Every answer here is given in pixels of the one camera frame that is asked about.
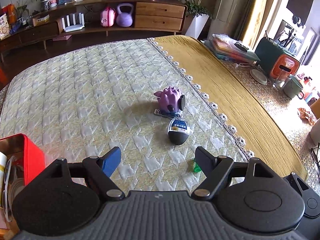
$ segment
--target glass jar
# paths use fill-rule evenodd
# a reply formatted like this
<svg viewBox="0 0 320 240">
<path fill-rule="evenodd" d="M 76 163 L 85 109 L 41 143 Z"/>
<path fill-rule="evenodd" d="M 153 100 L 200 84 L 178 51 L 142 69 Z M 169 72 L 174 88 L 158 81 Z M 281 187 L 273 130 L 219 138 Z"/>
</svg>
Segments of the glass jar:
<svg viewBox="0 0 320 240">
<path fill-rule="evenodd" d="M 273 88 L 277 91 L 280 91 L 284 87 L 289 74 L 289 72 L 282 69 L 280 74 L 272 84 Z"/>
</svg>

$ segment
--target wooden floor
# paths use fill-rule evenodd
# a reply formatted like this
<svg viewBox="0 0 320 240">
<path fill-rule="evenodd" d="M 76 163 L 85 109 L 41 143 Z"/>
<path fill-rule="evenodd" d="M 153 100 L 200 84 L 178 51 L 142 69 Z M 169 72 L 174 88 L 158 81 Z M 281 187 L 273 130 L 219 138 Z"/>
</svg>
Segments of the wooden floor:
<svg viewBox="0 0 320 240">
<path fill-rule="evenodd" d="M 0 63 L 0 89 L 9 84 L 17 74 L 26 68 L 75 49 L 81 49 L 105 42 L 143 39 L 167 35 L 172 35 L 172 32 L 114 31 L 109 32 L 107 37 L 105 33 L 87 33 L 74 35 L 67 41 L 49 40 L 46 42 L 46 49 L 44 49 L 42 42 L 14 49 L 4 53 L 4 62 Z"/>
</svg>

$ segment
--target lace trim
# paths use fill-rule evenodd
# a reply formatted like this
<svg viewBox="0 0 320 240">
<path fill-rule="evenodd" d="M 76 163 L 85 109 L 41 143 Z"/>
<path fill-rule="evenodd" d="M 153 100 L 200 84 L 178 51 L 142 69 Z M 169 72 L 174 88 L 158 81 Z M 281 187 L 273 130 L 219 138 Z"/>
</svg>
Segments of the lace trim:
<svg viewBox="0 0 320 240">
<path fill-rule="evenodd" d="M 251 157 L 254 157 L 254 152 L 245 149 L 245 140 L 241 136 L 237 135 L 237 129 L 233 125 L 228 125 L 227 120 L 228 117 L 223 113 L 218 113 L 218 105 L 214 102 L 209 102 L 209 95 L 205 92 L 201 92 L 201 86 L 199 84 L 195 84 L 192 82 L 193 77 L 186 74 L 186 70 L 184 68 L 179 67 L 179 62 L 174 61 L 172 56 L 168 55 L 166 50 L 163 50 L 162 46 L 158 46 L 158 42 L 155 41 L 155 38 L 147 38 L 147 40 L 168 60 L 168 62 L 175 68 L 180 75 L 191 85 L 191 87 L 196 91 L 196 93 L 202 98 L 202 100 L 206 103 L 209 109 L 217 118 L 216 121 L 220 122 L 220 124 L 228 131 L 228 133 L 235 140 L 236 145 L 240 148 L 241 153 L 245 156 L 247 160 Z"/>
</svg>

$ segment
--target product label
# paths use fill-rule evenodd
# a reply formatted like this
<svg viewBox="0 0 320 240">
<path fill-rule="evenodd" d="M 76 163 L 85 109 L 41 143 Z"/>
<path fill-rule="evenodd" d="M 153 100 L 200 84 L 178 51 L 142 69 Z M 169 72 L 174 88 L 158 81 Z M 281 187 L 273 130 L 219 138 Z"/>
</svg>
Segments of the product label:
<svg viewBox="0 0 320 240">
<path fill-rule="evenodd" d="M 186 122 L 182 120 L 177 120 L 177 119 L 172 122 L 169 131 L 177 131 L 177 132 L 189 134 Z"/>
</svg>

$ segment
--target white planter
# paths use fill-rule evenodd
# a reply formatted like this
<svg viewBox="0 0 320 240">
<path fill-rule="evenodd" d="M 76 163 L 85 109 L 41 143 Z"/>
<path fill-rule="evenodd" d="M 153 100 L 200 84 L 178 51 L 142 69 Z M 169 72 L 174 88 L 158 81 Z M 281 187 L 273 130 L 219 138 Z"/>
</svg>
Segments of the white planter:
<svg viewBox="0 0 320 240">
<path fill-rule="evenodd" d="M 209 15 L 207 14 L 194 17 L 185 35 L 197 39 L 208 19 Z"/>
</svg>

